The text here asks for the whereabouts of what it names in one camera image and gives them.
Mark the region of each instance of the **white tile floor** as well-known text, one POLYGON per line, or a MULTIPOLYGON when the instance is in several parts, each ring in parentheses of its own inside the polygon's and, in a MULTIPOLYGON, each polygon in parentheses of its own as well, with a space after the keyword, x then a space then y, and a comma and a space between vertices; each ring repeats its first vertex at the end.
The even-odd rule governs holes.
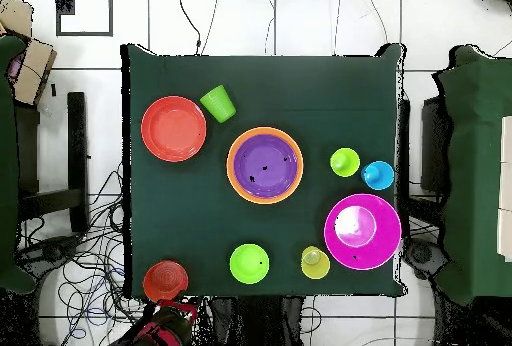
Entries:
MULTIPOLYGON (((67 186, 66 165, 59 163, 66 158, 67 149, 66 94, 83 91, 87 101, 92 201, 108 173, 121 161, 119 45, 140 44, 157 54, 191 54, 197 36, 181 12, 178 0, 113 0, 113 37, 56 37, 54 0, 26 1, 34 7, 34 37, 52 44, 57 51, 49 78, 49 83, 56 86, 57 96, 52 97, 48 87, 39 106, 41 190, 67 186)), ((201 50, 215 1, 183 0, 201 32, 201 50)), ((273 54, 275 46, 277 55, 374 55, 385 42, 402 42, 407 47, 404 87, 412 105, 410 180, 413 182, 419 182, 421 176, 421 106, 425 99, 437 95, 431 74, 447 66, 448 52, 454 45, 476 44, 492 55, 511 40, 512 11, 497 0, 277 0, 275 37, 273 2, 218 0, 205 54, 265 55, 273 54)), ((98 6, 107 7, 77 0, 76 20, 66 21, 66 28, 86 28, 84 20, 96 14, 98 6)), ((501 50, 499 56, 512 56, 512 46, 501 50)), ((104 190, 110 194, 118 192, 115 179, 104 190)), ((411 192, 422 191, 419 186, 411 185, 411 192)), ((113 196, 102 196, 95 206, 113 199, 113 196)), ((70 231, 67 211, 45 219, 46 225, 37 237, 70 231)), ((30 232, 39 221, 27 224, 30 232)), ((87 277, 83 270, 70 264, 66 274, 76 279, 87 277)), ((323 318, 319 325, 317 312, 303 311, 303 331, 315 329, 312 334, 302 335, 305 346, 430 346, 434 326, 430 287, 427 282, 417 280, 405 264, 401 264, 400 276, 408 291, 400 298, 317 297, 315 308, 323 318)), ((62 280, 62 270, 53 272, 43 287, 41 332, 48 343, 60 343, 69 329, 66 307, 57 299, 62 280)), ((80 287, 90 287, 90 280, 80 287)), ((65 288, 61 291, 65 297, 72 293, 65 288)), ((305 306, 311 304, 312 298, 308 297, 305 306)), ((72 338, 67 346, 98 346, 111 328, 110 321, 101 316, 91 318, 89 326, 83 320, 79 325, 83 330, 76 336, 85 337, 72 338)), ((110 339, 122 334, 125 326, 116 325, 110 339)))

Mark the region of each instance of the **dishware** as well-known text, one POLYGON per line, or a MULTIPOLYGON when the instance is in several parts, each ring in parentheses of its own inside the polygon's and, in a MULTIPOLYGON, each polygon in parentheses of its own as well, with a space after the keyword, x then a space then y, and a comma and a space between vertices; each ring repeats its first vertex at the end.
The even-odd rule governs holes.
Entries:
POLYGON ((206 93, 199 101, 220 123, 227 121, 236 113, 235 105, 222 84, 206 93))
POLYGON ((229 182, 244 199, 272 204, 290 196, 302 178, 303 160, 297 143, 285 132, 257 127, 241 134, 229 149, 229 182))
POLYGON ((270 261, 265 250, 252 243, 238 246, 229 258, 231 274, 240 283, 258 283, 267 275, 269 267, 270 261))
POLYGON ((206 120, 191 100, 167 96, 146 110, 141 134, 144 144, 157 158, 185 161, 201 149, 206 138, 206 120))
POLYGON ((315 246, 308 246, 302 251, 300 266, 305 276, 319 280, 327 275, 331 262, 325 252, 315 246))
POLYGON ((353 270, 371 270, 386 263, 400 245, 402 229, 395 208, 371 194, 340 200, 324 226, 327 249, 353 270))
POLYGON ((143 288, 153 302, 174 299, 182 290, 187 290, 188 276, 185 269, 175 261, 164 260, 153 265, 144 276, 143 288))
POLYGON ((330 160, 332 170, 340 177, 350 177, 359 169, 359 155, 350 148, 340 148, 330 160))
POLYGON ((361 177, 373 190, 387 189, 395 178, 393 167, 384 161, 375 161, 361 170, 361 177))

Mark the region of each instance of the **red plate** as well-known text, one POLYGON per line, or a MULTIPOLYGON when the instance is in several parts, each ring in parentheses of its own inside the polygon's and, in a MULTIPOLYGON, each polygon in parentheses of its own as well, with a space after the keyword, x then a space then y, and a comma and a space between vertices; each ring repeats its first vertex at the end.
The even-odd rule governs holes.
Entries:
POLYGON ((157 158, 180 162, 194 156, 203 146, 206 120, 191 100, 167 96, 146 110, 141 133, 144 144, 157 158))

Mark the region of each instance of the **blue cup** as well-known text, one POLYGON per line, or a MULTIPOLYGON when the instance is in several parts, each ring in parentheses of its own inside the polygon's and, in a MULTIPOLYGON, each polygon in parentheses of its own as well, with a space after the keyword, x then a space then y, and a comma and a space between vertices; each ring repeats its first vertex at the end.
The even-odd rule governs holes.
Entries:
POLYGON ((370 189, 384 190, 393 184, 395 171, 387 162, 375 161, 361 170, 361 177, 370 189))

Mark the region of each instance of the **orange plate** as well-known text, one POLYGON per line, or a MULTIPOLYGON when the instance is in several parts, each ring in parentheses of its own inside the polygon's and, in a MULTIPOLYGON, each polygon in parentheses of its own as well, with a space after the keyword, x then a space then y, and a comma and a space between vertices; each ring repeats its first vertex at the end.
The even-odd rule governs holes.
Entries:
POLYGON ((144 144, 157 158, 180 162, 201 149, 206 138, 206 120, 191 100, 167 96, 146 110, 141 133, 144 144))
POLYGON ((226 163, 227 171, 228 171, 228 179, 233 188, 237 191, 237 193, 242 196, 244 199, 247 199, 249 202, 253 203, 259 203, 259 204, 271 204, 271 203, 277 203, 281 202, 283 199, 286 199, 288 196, 290 196, 297 186, 300 183, 300 179, 302 178, 302 172, 304 170, 304 161, 302 159, 302 153, 300 152, 299 146, 297 143, 295 143, 295 140, 293 140, 288 134, 286 134, 284 131, 278 130, 277 128, 272 127, 256 127, 252 128, 251 130, 247 130, 245 133, 242 133, 238 138, 233 142, 231 145, 231 148, 229 149, 228 153, 228 160, 226 163), (284 193, 281 193, 279 196, 275 196, 273 198, 260 198, 258 196, 253 196, 250 193, 248 193, 242 186, 240 186, 240 183, 238 183, 238 180, 235 176, 235 168, 234 168, 234 160, 235 155, 238 152, 238 149, 242 144, 249 138, 257 136, 259 134, 271 134, 272 136, 279 137, 280 139, 284 140, 288 145, 292 148, 293 152, 295 153, 297 157, 297 174, 295 175, 295 178, 286 189, 284 193))

